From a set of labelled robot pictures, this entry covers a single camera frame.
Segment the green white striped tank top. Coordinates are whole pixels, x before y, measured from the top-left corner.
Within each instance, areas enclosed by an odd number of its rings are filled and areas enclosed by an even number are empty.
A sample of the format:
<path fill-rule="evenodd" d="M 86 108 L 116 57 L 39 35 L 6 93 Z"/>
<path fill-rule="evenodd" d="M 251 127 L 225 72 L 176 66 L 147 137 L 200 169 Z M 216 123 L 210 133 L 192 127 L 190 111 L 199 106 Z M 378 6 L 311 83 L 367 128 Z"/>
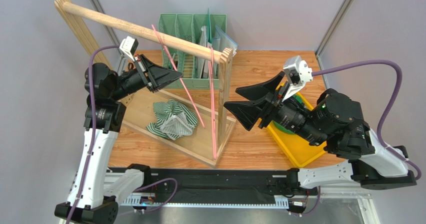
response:
<path fill-rule="evenodd" d="M 155 102 L 152 108 L 156 121 L 149 123 L 146 129 L 165 139 L 175 141 L 181 137 L 190 136 L 199 123 L 194 112 L 172 99 L 167 102 Z"/>

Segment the pink wire hanger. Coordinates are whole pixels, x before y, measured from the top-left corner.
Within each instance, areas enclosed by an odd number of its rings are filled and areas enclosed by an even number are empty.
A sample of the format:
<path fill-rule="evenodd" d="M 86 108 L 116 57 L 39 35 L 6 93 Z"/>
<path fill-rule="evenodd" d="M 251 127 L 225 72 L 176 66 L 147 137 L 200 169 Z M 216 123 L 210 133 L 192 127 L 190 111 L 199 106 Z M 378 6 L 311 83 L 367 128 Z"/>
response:
<path fill-rule="evenodd" d="M 216 137 L 216 115 L 215 115 L 215 95 L 214 95 L 214 50 L 212 46 L 207 43 L 207 48 L 210 49 L 211 59 L 208 61 L 208 76 L 210 84 L 210 108 L 211 108 L 211 134 L 212 134 L 212 152 L 213 159 L 217 160 L 217 137 Z"/>

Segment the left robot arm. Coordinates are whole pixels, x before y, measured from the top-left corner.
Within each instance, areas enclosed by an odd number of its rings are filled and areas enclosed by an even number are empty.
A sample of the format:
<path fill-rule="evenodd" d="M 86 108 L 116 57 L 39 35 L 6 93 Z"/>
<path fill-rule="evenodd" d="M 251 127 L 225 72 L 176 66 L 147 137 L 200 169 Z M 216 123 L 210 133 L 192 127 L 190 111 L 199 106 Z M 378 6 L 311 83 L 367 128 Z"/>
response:
<path fill-rule="evenodd" d="M 108 161 L 126 112 L 121 100 L 143 88 L 157 92 L 182 76 L 144 55 L 133 60 L 134 68 L 122 74 L 104 63 L 91 64 L 85 72 L 89 95 L 83 154 L 67 200 L 55 207 L 54 215 L 60 219 L 75 224 L 112 224 L 123 201 L 152 181 L 150 167 L 132 164 L 110 187 L 104 187 Z"/>

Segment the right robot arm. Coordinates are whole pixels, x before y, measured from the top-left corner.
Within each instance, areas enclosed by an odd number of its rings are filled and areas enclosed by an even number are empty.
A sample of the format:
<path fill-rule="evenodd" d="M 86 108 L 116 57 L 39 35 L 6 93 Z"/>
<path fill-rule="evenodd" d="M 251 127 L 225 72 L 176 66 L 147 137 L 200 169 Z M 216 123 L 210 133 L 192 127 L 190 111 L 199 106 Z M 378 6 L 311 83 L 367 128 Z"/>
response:
<path fill-rule="evenodd" d="M 224 107 L 246 130 L 275 122 L 306 140 L 311 146 L 325 144 L 324 150 L 342 158 L 336 165 L 316 169 L 292 168 L 287 171 L 285 187 L 290 190 L 313 189 L 322 185 L 357 182 L 364 189 L 389 190 L 416 185 L 413 171 L 398 155 L 406 149 L 383 147 L 365 122 L 360 103 L 333 89 L 319 97 L 316 107 L 306 108 L 291 94 L 301 84 L 292 71 L 289 81 L 276 77 L 256 85 L 240 87 L 237 94 L 244 101 L 228 101 Z"/>

